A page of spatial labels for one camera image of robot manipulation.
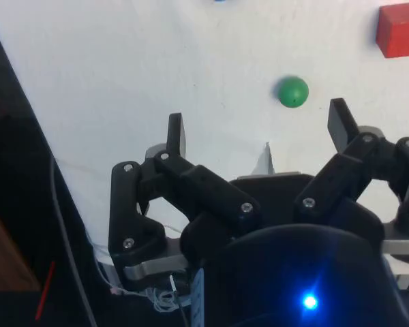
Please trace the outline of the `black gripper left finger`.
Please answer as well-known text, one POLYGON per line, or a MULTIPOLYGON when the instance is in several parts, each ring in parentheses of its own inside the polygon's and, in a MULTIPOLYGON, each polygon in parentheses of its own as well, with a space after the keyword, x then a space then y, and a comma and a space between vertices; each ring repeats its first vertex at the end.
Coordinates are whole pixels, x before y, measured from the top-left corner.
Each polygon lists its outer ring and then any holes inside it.
POLYGON ((155 287, 169 273, 198 267, 260 221, 253 197, 186 160, 179 113, 169 116, 166 142, 142 164, 124 161, 112 168, 108 250, 128 291, 155 287), (163 224, 147 217, 150 202, 158 198, 187 217, 179 238, 167 237, 163 224))

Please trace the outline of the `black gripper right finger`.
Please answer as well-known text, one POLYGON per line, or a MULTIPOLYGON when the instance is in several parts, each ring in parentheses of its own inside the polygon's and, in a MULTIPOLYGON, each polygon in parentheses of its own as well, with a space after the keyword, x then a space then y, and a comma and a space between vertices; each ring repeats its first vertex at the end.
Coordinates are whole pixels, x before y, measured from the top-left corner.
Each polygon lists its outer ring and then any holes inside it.
POLYGON ((394 226, 409 236, 409 137, 392 143, 379 129, 357 125, 342 98, 330 101, 327 128, 337 152, 296 198, 296 221, 329 225, 380 180, 399 200, 394 226))

